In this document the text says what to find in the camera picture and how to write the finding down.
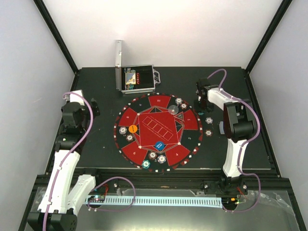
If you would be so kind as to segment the purple white chip stack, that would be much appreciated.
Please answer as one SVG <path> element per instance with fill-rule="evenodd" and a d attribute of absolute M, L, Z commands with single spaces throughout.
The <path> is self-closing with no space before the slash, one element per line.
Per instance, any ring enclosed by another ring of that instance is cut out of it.
<path fill-rule="evenodd" d="M 207 118 L 205 119 L 205 122 L 206 122 L 207 124 L 212 124 L 212 123 L 213 123 L 213 119 L 212 119 L 211 117 L 207 117 Z"/>

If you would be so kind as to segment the black triangular token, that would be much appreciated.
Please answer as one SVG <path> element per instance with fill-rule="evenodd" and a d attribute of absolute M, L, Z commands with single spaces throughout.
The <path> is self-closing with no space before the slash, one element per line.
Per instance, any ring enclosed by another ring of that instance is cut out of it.
<path fill-rule="evenodd" d="M 181 120 L 181 121 L 184 121 L 184 113 L 183 112 L 176 114 L 174 117 Z"/>

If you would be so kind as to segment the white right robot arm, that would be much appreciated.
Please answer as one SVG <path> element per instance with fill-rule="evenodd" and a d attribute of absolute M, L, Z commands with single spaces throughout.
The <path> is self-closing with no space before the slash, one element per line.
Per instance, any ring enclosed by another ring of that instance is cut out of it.
<path fill-rule="evenodd" d="M 210 112 L 214 106 L 223 111 L 223 131 L 228 147 L 218 182 L 220 191 L 224 194 L 234 191 L 241 186 L 242 176 L 256 177 L 260 184 L 257 174 L 243 172 L 245 150 L 260 133 L 260 121 L 251 101 L 236 98 L 218 85 L 210 85 L 206 78 L 199 79 L 196 87 L 198 99 L 194 106 L 197 112 Z"/>

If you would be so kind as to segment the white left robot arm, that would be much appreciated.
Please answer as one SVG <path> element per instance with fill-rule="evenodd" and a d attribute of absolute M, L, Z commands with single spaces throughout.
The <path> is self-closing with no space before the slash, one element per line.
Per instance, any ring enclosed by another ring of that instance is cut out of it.
<path fill-rule="evenodd" d="M 71 186 L 73 174 L 92 129 L 100 115 L 95 100 L 88 102 L 82 90 L 63 94 L 62 124 L 55 140 L 54 165 L 45 194 L 36 212 L 30 212 L 28 225 L 35 231 L 74 231 L 77 216 L 87 195 L 103 188 L 103 179 L 91 174 L 80 175 Z"/>

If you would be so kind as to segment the blue white chip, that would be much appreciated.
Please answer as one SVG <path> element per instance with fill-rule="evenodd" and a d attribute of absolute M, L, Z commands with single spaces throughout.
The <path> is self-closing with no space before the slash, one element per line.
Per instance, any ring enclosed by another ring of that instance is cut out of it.
<path fill-rule="evenodd" d="M 166 158 L 164 155 L 159 155 L 159 156 L 157 157 L 157 161 L 158 161 L 158 163 L 160 163 L 160 164 L 166 162 L 166 160 L 167 160 L 167 158 Z"/>

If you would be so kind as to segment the clear round dealer puck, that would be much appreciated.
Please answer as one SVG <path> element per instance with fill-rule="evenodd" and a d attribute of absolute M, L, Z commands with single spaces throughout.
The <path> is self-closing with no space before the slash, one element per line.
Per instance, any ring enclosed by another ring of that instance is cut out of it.
<path fill-rule="evenodd" d="M 176 115 L 179 112 L 178 105 L 171 105 L 168 107 L 168 112 L 172 115 Z"/>

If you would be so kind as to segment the brown white chip stack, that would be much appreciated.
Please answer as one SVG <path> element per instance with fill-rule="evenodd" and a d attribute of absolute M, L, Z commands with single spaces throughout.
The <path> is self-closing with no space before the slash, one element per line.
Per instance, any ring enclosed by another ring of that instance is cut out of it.
<path fill-rule="evenodd" d="M 210 137 L 210 136 L 212 136 L 212 134 L 213 134 L 213 132 L 211 130 L 209 130 L 209 129 L 205 130 L 206 136 Z"/>

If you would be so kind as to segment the blue white chips seat one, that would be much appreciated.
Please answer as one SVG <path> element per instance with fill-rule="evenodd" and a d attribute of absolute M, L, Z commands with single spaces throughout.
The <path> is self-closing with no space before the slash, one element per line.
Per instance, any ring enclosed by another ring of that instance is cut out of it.
<path fill-rule="evenodd" d="M 175 99 L 175 103 L 176 103 L 177 105 L 182 104 L 182 102 L 183 102 L 183 100 L 182 100 L 182 98 L 180 98 L 180 97 L 177 97 L 177 98 Z"/>

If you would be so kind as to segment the green chips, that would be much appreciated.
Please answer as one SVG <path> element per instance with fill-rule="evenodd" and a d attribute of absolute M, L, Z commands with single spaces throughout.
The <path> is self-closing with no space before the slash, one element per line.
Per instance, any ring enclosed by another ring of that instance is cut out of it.
<path fill-rule="evenodd" d="M 142 162 L 142 168 L 143 169 L 148 169 L 149 167 L 150 167 L 150 161 L 149 160 L 144 160 L 143 162 Z"/>

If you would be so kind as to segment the blue white chips seat seven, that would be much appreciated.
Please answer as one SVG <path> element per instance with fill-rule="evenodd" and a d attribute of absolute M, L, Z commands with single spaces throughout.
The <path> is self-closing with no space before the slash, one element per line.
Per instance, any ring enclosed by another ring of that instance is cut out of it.
<path fill-rule="evenodd" d="M 119 133 L 120 133 L 121 135 L 125 135 L 125 134 L 127 133 L 127 128 L 126 128 L 126 127 L 120 127 Z"/>

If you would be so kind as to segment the orange round button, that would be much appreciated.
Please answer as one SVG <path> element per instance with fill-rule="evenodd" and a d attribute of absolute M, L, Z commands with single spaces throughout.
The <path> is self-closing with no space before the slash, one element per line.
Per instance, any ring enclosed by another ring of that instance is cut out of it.
<path fill-rule="evenodd" d="M 128 130 L 130 133 L 136 133 L 138 131 L 138 127 L 136 125 L 130 125 Z"/>

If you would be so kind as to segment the blue small blind button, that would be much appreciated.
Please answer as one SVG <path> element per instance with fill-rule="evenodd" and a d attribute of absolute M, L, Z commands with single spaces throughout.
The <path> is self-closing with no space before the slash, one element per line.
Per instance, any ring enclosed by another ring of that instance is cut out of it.
<path fill-rule="evenodd" d="M 154 147 L 156 150 L 162 151 L 165 148 L 165 144 L 162 141 L 158 141 Z"/>

